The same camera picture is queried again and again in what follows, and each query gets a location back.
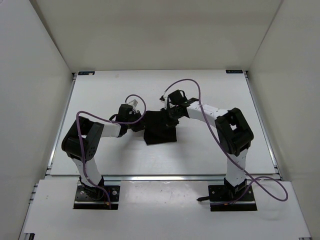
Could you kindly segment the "black skirt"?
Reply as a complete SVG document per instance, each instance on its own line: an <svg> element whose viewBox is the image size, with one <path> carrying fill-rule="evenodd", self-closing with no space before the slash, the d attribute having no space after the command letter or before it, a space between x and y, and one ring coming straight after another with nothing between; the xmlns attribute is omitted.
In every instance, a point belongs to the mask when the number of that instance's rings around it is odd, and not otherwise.
<svg viewBox="0 0 320 240"><path fill-rule="evenodd" d="M164 110L148 110L143 120L145 123L143 139L148 146L177 142L176 126L179 121L169 118Z"/></svg>

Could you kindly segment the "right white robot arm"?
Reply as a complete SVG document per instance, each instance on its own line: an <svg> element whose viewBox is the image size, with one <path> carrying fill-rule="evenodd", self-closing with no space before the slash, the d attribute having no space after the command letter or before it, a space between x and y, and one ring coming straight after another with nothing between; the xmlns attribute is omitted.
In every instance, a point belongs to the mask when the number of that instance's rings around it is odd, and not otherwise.
<svg viewBox="0 0 320 240"><path fill-rule="evenodd" d="M172 121L182 117L199 120L207 124L217 135L213 138L227 157L226 174L223 179L222 195L227 203L238 200L247 188L246 157L254 134L243 113L238 108L225 110L201 103L200 99L188 99L185 92L176 90L160 97L164 103L165 116Z"/></svg>

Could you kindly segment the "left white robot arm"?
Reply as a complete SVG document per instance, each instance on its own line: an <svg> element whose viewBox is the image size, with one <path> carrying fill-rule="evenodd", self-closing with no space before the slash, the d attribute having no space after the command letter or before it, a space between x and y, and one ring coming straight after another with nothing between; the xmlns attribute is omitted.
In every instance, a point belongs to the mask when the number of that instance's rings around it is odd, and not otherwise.
<svg viewBox="0 0 320 240"><path fill-rule="evenodd" d="M94 201L110 202L110 191L105 189L105 181L99 173L95 154L101 138L120 138L131 130L141 130L138 120L142 117L136 109L134 99L121 104L118 113L105 123L94 122L76 115L76 120L62 140L61 149L72 159L79 172L83 191Z"/></svg>

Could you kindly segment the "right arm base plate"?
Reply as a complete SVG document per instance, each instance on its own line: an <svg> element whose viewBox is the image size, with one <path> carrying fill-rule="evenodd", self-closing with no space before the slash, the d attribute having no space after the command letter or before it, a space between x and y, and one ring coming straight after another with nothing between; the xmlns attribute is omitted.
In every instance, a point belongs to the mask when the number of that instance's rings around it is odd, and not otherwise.
<svg viewBox="0 0 320 240"><path fill-rule="evenodd" d="M211 212L253 212L257 211L257 204L252 186L243 194L231 197L224 185L208 186Z"/></svg>

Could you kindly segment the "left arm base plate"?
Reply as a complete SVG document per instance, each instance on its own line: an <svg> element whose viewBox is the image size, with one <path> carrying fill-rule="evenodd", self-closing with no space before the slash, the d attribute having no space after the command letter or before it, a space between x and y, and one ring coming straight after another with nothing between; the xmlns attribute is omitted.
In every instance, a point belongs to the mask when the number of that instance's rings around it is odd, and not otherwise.
<svg viewBox="0 0 320 240"><path fill-rule="evenodd" d="M73 209L75 210L118 210L119 208L119 198L120 198L120 185L105 185L105 190L107 191L110 202L104 191L100 191L98 195L90 193L89 190L85 190L82 185L78 185Z"/></svg>

